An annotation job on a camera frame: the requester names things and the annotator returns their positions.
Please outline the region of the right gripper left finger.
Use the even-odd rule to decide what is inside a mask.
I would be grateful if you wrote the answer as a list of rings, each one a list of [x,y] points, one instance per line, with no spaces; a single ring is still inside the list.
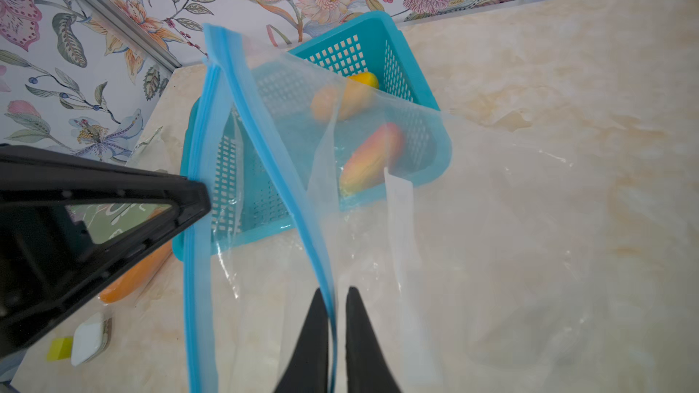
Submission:
[[[317,289],[296,346],[275,393],[327,392],[329,388],[329,317]]]

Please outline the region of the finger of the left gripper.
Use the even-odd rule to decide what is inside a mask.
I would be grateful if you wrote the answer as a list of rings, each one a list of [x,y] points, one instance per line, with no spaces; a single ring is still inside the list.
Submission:
[[[102,243],[77,205],[165,206]],[[1,147],[1,355],[36,343],[209,213],[204,183],[26,146]]]

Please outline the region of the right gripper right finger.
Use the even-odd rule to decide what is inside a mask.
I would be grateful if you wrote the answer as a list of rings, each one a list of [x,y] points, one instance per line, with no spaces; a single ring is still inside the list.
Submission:
[[[349,288],[346,298],[345,336],[348,391],[400,392],[356,287]]]

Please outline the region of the large orange mango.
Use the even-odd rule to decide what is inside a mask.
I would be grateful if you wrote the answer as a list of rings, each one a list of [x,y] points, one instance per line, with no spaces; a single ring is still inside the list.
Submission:
[[[111,305],[138,294],[140,290],[145,289],[171,254],[172,242],[169,241],[102,290],[98,295],[99,300]]]

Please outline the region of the clear blue-zipper bag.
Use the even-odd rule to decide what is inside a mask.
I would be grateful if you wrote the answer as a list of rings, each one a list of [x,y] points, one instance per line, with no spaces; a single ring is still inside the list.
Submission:
[[[360,114],[317,121],[302,180],[300,135],[273,118],[251,70],[261,45],[209,25],[209,65],[293,227],[213,255],[207,215],[186,233],[185,319],[194,392],[276,389],[317,289],[329,317],[328,392],[349,392],[346,298],[360,291],[402,392],[598,392],[604,387],[604,191],[593,158],[440,110],[451,160],[416,186],[340,194],[342,168],[389,122],[375,96]]]

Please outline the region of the red yellow mango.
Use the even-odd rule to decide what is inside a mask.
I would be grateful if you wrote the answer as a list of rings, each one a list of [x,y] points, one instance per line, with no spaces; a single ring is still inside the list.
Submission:
[[[394,123],[379,127],[352,154],[340,174],[340,194],[353,196],[384,182],[384,169],[402,157],[405,138]]]

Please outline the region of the teal plastic basket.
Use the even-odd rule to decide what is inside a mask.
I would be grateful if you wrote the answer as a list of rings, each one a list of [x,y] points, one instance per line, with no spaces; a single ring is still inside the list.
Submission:
[[[402,32],[382,12],[371,12],[288,52],[260,47],[251,73],[273,118],[300,135],[291,158],[302,180],[311,175],[309,142],[321,134],[311,98],[330,84],[371,73],[375,96],[393,103],[387,118],[405,145],[398,173],[416,186],[433,182],[451,160],[451,140],[442,122],[428,118],[438,104]],[[268,238],[293,227],[293,220],[238,118],[222,71],[207,68],[202,94],[192,107],[180,172],[209,183],[209,251]]]

